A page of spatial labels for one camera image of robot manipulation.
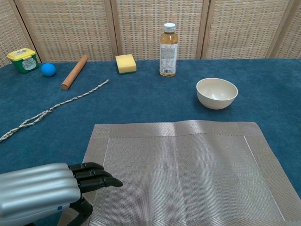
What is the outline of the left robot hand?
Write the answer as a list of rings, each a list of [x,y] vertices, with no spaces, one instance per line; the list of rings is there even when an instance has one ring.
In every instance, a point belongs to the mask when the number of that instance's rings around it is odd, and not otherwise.
[[[68,208],[78,215],[69,225],[80,226],[93,206],[84,193],[123,183],[95,162],[51,163],[3,173],[0,176],[0,224],[32,226],[35,221]]]

